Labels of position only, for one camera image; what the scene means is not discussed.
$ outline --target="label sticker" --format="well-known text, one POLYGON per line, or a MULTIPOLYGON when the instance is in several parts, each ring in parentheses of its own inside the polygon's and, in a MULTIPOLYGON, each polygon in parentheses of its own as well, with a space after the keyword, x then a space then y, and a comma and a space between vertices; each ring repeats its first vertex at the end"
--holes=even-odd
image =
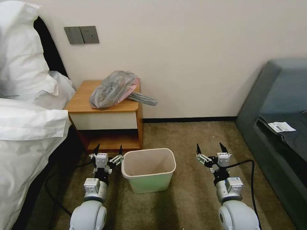
POLYGON ((268 125, 277 133, 296 131, 296 129, 288 125, 287 122, 273 122, 273 123, 268 123, 268 125))

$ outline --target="baseboard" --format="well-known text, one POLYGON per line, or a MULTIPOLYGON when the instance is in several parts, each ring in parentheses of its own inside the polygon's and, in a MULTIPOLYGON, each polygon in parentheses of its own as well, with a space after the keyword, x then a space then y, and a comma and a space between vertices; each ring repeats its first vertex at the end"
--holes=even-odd
POLYGON ((198 117, 198 118, 143 118, 143 123, 235 121, 238 117, 198 117))

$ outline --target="black cable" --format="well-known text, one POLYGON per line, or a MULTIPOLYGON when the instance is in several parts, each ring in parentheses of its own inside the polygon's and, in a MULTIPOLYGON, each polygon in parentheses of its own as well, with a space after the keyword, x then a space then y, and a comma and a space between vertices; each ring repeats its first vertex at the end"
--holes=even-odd
POLYGON ((262 230, 262 228, 261 228, 261 223, 260 223, 260 219, 259 219, 258 212, 257 212, 257 208, 256 208, 255 194, 254 194, 254 172, 255 172, 255 162, 254 162, 253 160, 248 159, 248 160, 244 160, 244 161, 241 161, 241 162, 236 163, 236 164, 233 164, 233 165, 229 165, 229 166, 225 166, 225 167, 219 166, 219 167, 220 167, 220 168, 224 168, 224 169, 233 168, 233 167, 235 167, 235 166, 242 165, 242 164, 245 164, 245 163, 248 163, 248 162, 251 162, 251 163, 252 163, 252 173, 251 173, 251 180, 250 180, 250 183, 251 183, 250 190, 251 190, 251 194, 252 194, 253 207, 254 207, 254 211, 255 211, 255 213, 256 213, 256 216, 257 216, 257 218, 258 218, 259 228, 260 228, 260 230, 262 230))
POLYGON ((87 166, 89 164, 91 164, 92 162, 88 162, 88 163, 85 163, 85 164, 82 164, 82 165, 78 165, 76 167, 72 167, 72 168, 69 168, 69 169, 64 169, 64 170, 61 170, 61 171, 58 171, 58 172, 55 172, 53 174, 51 174, 49 177, 47 177, 46 181, 45 181, 45 190, 46 190, 46 193, 49 195, 50 199, 56 204, 58 205, 61 209, 63 209, 68 215, 72 215, 72 213, 70 211, 68 211, 52 194, 51 192, 49 191, 48 189, 48 181, 50 180, 50 178, 52 178, 54 175, 56 174, 59 174, 59 173, 63 173, 63 172, 66 172, 66 171, 69 171, 69 170, 74 170, 74 169, 77 169, 77 168, 81 168, 81 167, 84 167, 84 166, 87 166))

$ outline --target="white plastic bin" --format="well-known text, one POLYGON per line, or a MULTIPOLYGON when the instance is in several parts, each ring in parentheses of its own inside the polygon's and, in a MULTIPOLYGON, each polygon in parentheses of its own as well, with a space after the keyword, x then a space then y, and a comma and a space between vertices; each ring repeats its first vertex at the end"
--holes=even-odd
POLYGON ((175 169, 174 154, 166 148, 130 151, 122 162, 122 175, 134 193, 166 190, 175 169))

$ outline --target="white bedsheet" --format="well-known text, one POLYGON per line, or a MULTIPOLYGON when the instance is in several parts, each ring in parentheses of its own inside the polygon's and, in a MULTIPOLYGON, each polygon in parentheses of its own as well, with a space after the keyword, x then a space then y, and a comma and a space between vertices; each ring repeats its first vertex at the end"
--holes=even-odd
POLYGON ((52 95, 46 91, 40 91, 34 94, 8 96, 6 98, 39 105, 46 109, 64 109, 76 92, 72 81, 57 71, 49 71, 49 74, 58 82, 58 95, 52 95))
POLYGON ((15 132, 15 136, 14 132, 7 136, 5 132, 0 133, 1 230, 11 229, 30 184, 47 165, 51 153, 65 140, 71 125, 66 110, 47 110, 33 104, 0 98, 0 129, 13 130, 17 120, 21 130, 15 132), (29 138, 31 132, 35 140, 29 138))

